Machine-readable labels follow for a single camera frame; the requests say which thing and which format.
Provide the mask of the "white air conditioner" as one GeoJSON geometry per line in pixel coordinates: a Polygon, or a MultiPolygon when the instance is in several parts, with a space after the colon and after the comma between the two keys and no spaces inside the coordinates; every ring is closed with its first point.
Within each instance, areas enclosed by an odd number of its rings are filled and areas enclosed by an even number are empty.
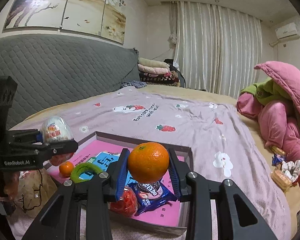
{"type": "Polygon", "coordinates": [[[300,38],[297,25],[292,22],[275,30],[277,40],[275,42],[269,43],[270,47],[275,47],[277,44],[282,42],[294,41],[300,38]]]}

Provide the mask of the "white striped curtain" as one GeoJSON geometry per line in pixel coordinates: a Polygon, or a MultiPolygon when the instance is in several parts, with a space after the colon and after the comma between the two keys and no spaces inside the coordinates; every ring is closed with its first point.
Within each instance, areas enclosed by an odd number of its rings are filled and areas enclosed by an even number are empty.
{"type": "Polygon", "coordinates": [[[238,10],[197,2],[170,3],[173,64],[190,89],[238,98],[254,83],[262,59],[261,20],[238,10]]]}

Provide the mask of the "stack of folded blankets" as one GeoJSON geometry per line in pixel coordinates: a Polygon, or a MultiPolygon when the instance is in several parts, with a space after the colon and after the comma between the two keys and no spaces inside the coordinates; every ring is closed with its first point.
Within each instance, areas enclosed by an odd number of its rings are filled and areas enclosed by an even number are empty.
{"type": "Polygon", "coordinates": [[[177,87],[185,85],[185,79],[173,65],[172,59],[156,61],[139,57],[138,71],[140,80],[145,83],[177,87]]]}

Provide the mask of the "shallow grey cardboard box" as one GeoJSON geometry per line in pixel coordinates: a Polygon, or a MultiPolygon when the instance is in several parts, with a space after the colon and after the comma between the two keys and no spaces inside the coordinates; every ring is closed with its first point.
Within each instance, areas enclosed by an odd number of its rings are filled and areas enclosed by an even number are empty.
{"type": "Polygon", "coordinates": [[[89,164],[98,172],[109,172],[111,165],[128,170],[127,177],[118,184],[132,190],[137,211],[131,216],[111,211],[111,217],[149,231],[178,236],[186,231],[188,207],[179,201],[174,188],[176,180],[170,178],[168,166],[175,160],[192,168],[189,147],[101,132],[88,135],[78,144],[78,150],[69,160],[74,166],[89,164]]]}

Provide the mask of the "small blue snack wrapper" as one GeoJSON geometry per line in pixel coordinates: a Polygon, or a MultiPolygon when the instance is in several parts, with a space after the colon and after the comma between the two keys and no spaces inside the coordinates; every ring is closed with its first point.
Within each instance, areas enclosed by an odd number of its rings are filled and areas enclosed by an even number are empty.
{"type": "Polygon", "coordinates": [[[286,161],[285,156],[275,153],[272,157],[271,165],[277,167],[278,165],[281,165],[284,161],[286,161]]]}

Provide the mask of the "wrapped biscuit packet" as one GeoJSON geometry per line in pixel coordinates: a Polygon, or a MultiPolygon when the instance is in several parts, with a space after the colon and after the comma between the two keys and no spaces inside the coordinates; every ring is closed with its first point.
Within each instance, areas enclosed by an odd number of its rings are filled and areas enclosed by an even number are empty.
{"type": "MultiPolygon", "coordinates": [[[[285,151],[278,148],[277,146],[270,146],[271,151],[273,152],[273,155],[275,153],[283,155],[286,157],[285,151]]],[[[289,188],[292,186],[292,182],[284,175],[284,173],[281,171],[281,165],[278,165],[277,167],[274,166],[274,170],[271,173],[271,178],[274,181],[274,183],[283,191],[286,192],[289,190],[289,188]]]]}

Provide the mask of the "grey quilted headboard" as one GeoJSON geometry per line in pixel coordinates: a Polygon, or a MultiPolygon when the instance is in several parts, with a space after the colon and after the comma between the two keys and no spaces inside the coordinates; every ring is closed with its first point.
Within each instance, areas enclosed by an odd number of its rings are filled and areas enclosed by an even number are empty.
{"type": "Polygon", "coordinates": [[[81,37],[26,34],[0,38],[0,76],[18,84],[7,127],[44,109],[118,90],[139,79],[139,52],[81,37]]]}

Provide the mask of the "blue Oreo cookie packet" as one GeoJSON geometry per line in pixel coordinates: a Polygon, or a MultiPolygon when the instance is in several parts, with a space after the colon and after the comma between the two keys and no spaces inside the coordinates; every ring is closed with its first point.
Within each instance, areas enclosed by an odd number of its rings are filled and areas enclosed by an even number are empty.
{"type": "Polygon", "coordinates": [[[138,201],[138,210],[134,216],[177,201],[177,197],[160,181],[151,184],[134,182],[128,184],[128,187],[132,189],[138,201]]]}

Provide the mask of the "pink quilted duvet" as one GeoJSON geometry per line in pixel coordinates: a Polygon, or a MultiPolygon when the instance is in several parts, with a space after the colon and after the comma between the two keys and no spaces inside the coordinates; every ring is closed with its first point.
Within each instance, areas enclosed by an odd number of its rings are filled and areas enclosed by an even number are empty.
{"type": "MultiPolygon", "coordinates": [[[[263,71],[292,98],[295,109],[291,110],[280,101],[272,101],[261,109],[236,108],[240,114],[256,120],[265,146],[277,146],[286,153],[286,162],[300,160],[300,70],[295,66],[267,61],[257,64],[255,70],[263,71]]],[[[300,176],[295,183],[300,185],[300,176]]]]}

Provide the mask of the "red white surprise egg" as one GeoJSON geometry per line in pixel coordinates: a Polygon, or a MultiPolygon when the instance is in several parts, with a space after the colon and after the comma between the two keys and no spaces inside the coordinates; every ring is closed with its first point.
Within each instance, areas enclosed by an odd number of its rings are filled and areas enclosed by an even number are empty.
{"type": "Polygon", "coordinates": [[[125,186],[122,196],[117,202],[110,204],[110,210],[125,217],[132,217],[138,211],[138,200],[134,191],[125,186]]]}

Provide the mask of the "beige mesh drawstring bag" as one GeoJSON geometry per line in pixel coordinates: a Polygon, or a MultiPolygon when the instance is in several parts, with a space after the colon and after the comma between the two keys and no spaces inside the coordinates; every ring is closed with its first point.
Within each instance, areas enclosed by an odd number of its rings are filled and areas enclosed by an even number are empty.
{"type": "Polygon", "coordinates": [[[10,176],[10,181],[4,186],[8,203],[5,207],[8,216],[16,212],[35,218],[56,192],[57,186],[46,169],[21,171],[19,179],[10,176]]]}

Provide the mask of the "blue white surprise egg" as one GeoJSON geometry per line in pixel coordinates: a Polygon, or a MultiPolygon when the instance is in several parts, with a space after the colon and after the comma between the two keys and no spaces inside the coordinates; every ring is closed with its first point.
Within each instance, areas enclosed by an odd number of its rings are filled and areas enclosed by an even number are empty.
{"type": "MultiPolygon", "coordinates": [[[[40,128],[40,132],[43,135],[43,142],[47,143],[71,140],[74,138],[69,125],[60,116],[47,118],[40,128]]],[[[69,160],[73,155],[74,153],[57,155],[52,157],[49,162],[53,166],[59,166],[69,160]]]]}

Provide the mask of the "floral wall painting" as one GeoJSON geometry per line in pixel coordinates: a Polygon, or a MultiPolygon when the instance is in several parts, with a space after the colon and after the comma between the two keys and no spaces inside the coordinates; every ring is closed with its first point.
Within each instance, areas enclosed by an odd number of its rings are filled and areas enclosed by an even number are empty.
{"type": "Polygon", "coordinates": [[[56,28],[123,44],[126,0],[14,0],[4,29],[56,28]]]}

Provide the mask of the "pink strawberry print bedsheet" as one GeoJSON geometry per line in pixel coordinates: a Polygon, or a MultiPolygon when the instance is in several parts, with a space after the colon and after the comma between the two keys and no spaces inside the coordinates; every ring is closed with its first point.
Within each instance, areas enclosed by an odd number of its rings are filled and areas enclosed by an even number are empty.
{"type": "Polygon", "coordinates": [[[76,141],[103,132],[189,147],[197,173],[213,181],[233,180],[275,236],[290,239],[286,197],[271,179],[269,165],[233,105],[125,87],[70,103],[56,114],[70,126],[76,141]]]}

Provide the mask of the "orange tangerine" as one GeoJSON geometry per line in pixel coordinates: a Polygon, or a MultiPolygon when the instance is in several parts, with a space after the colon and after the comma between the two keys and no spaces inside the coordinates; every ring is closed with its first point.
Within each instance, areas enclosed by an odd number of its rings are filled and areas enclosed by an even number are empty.
{"type": "Polygon", "coordinates": [[[59,174],[62,178],[69,178],[73,169],[73,163],[70,161],[66,161],[59,166],[59,174]]]}
{"type": "Polygon", "coordinates": [[[164,146],[157,142],[145,142],[132,150],[127,167],[134,180],[150,184],[165,175],[169,162],[169,153],[164,146]]]}

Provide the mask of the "white floral scrunchie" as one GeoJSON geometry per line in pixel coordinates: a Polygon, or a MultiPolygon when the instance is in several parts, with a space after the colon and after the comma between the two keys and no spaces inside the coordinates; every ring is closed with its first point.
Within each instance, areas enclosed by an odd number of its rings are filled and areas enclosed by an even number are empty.
{"type": "Polygon", "coordinates": [[[283,161],[281,164],[281,171],[292,182],[296,182],[300,176],[300,160],[283,161]]]}

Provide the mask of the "green blanket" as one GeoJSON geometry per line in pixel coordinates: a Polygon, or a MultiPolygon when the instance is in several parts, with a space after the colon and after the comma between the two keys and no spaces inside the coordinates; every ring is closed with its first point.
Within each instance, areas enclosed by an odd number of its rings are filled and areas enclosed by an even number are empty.
{"type": "Polygon", "coordinates": [[[261,109],[261,106],[266,106],[272,101],[280,101],[291,110],[295,109],[290,95],[271,78],[242,89],[237,100],[237,108],[243,109],[250,105],[250,108],[261,109]]]}

